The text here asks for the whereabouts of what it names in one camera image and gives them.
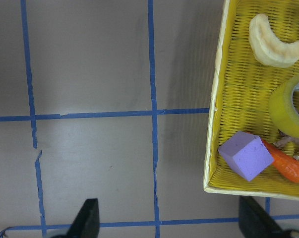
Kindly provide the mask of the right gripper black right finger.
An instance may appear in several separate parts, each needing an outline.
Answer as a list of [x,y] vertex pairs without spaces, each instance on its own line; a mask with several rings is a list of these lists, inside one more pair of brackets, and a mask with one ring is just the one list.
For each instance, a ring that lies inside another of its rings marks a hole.
[[239,197],[239,229],[245,238],[299,238],[299,230],[282,229],[251,196]]

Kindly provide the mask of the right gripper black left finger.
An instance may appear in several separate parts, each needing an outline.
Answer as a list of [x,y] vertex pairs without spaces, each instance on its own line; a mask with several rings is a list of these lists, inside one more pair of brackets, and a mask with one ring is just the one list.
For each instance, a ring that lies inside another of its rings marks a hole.
[[86,199],[65,234],[51,238],[97,238],[100,231],[99,203],[97,198]]

